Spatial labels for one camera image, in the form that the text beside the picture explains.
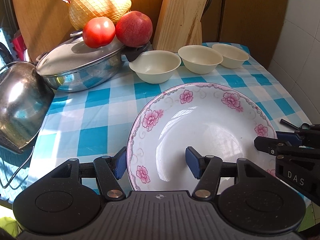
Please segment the deep pink-flower plate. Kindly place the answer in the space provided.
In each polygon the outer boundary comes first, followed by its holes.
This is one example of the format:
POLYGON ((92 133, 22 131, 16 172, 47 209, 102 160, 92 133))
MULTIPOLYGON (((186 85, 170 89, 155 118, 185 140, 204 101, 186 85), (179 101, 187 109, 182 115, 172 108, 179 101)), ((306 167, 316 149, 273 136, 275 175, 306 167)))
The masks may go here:
POLYGON ((270 174, 273 156, 259 152, 256 137, 275 138, 265 113, 251 99, 215 83, 172 87, 147 103, 133 123, 127 143, 127 171, 136 191, 193 191, 197 180, 185 149, 234 163, 246 158, 270 174))

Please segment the cream bowl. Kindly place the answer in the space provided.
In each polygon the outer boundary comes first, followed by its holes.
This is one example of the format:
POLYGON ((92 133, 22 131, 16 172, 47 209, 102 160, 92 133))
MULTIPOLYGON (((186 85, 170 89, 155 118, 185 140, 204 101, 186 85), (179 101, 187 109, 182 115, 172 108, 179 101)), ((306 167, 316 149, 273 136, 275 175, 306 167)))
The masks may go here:
POLYGON ((223 56, 212 48, 201 45, 183 46, 178 50, 185 67, 195 74, 211 73, 218 64, 223 62, 223 56))
POLYGON ((232 45, 217 43, 212 45, 212 49, 222 55, 221 65, 229 69, 239 68, 249 59, 249 55, 245 51, 232 45))
POLYGON ((168 81, 181 65, 181 58, 175 53, 164 50, 143 52, 129 68, 144 82, 159 84, 168 81))

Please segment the black magnifying glass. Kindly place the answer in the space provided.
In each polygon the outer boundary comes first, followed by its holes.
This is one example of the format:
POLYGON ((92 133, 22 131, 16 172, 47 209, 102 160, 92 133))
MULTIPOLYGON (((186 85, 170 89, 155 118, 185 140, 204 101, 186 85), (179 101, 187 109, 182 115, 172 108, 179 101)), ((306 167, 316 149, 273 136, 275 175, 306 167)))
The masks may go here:
POLYGON ((290 123, 289 121, 285 120, 285 119, 281 119, 280 120, 280 123, 286 127, 289 127, 291 129, 294 129, 294 130, 299 130, 299 129, 310 129, 310 125, 307 124, 307 123, 302 123, 300 126, 296 126, 292 123, 290 123))

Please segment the blue checkered tablecloth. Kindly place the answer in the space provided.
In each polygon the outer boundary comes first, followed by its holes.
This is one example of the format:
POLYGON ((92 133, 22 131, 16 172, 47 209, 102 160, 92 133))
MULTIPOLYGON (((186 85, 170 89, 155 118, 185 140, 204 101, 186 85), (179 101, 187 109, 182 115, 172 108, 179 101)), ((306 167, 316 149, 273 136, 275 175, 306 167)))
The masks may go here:
POLYGON ((232 87, 254 101, 276 130, 280 119, 300 125, 308 116, 280 82, 255 59, 240 68, 218 66, 209 74, 197 75, 184 66, 159 85, 141 81, 123 66, 111 80, 89 90, 57 92, 43 121, 34 152, 16 155, 1 150, 1 199, 10 203, 37 179, 65 159, 83 162, 116 153, 126 145, 129 132, 141 109, 162 91, 192 82, 212 82, 232 87))

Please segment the steel pot with lid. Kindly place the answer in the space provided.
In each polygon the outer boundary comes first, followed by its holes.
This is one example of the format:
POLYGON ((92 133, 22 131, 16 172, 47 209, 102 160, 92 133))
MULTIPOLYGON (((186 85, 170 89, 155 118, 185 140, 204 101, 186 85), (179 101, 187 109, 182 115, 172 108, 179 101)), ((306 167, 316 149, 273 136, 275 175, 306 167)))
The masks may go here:
POLYGON ((37 73, 55 90, 78 92, 93 88, 117 74, 125 61, 134 61, 151 44, 132 48, 116 37, 99 48, 89 48, 82 31, 74 31, 70 39, 44 54, 36 66, 37 73))

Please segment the stainless steel kettle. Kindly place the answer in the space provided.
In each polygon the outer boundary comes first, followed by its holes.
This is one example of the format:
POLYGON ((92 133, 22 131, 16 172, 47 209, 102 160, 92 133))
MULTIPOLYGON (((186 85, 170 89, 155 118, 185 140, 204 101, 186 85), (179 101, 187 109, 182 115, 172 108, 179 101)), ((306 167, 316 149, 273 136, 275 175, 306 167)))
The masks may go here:
POLYGON ((4 44, 1 56, 1 147, 22 154, 35 141, 54 92, 34 64, 14 61, 4 44))

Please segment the red tomato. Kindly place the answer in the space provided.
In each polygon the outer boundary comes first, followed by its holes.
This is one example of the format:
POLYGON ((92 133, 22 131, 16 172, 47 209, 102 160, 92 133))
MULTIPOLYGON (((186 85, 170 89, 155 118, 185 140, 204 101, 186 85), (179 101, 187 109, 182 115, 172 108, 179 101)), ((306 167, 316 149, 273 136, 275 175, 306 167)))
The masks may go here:
POLYGON ((107 17, 96 17, 87 22, 82 31, 84 43, 89 48, 110 44, 116 35, 114 23, 107 17))

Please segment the red apple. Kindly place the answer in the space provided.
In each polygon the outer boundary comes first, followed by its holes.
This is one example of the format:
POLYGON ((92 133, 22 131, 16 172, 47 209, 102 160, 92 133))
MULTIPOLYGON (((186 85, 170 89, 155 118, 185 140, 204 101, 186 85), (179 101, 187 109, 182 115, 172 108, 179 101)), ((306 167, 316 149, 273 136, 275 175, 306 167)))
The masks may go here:
POLYGON ((116 24, 117 39, 128 47, 138 48, 147 44, 152 36, 152 22, 146 14, 130 11, 116 24))

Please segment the wooden knife block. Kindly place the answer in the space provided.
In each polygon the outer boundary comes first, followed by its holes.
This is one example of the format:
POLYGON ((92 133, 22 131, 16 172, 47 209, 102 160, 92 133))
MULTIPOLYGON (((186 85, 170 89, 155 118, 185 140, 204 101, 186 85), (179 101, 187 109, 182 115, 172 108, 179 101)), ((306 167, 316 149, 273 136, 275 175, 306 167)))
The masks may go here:
POLYGON ((183 46, 201 45, 201 17, 206 3, 207 0, 163 0, 153 49, 176 53, 183 46))

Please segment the yellow netted pomelo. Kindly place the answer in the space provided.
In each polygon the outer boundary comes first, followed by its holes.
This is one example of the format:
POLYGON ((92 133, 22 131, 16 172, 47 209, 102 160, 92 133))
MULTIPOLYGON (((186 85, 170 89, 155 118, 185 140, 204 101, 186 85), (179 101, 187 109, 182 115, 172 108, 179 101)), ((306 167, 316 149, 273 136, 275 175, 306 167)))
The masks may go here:
POLYGON ((69 20, 76 29, 83 29, 93 18, 107 17, 114 24, 130 11, 131 0, 63 0, 68 5, 69 20))

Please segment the black scissors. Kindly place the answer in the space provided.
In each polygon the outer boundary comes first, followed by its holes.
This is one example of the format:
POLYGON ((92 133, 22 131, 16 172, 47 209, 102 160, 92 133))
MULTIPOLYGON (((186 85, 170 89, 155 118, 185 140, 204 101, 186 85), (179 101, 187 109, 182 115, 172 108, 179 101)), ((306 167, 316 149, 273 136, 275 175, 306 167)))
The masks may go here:
POLYGON ((202 16, 205 14, 205 12, 206 12, 206 11, 208 10, 208 8, 210 7, 211 2, 212 2, 212 0, 206 0, 206 5, 205 5, 205 7, 204 7, 202 16))

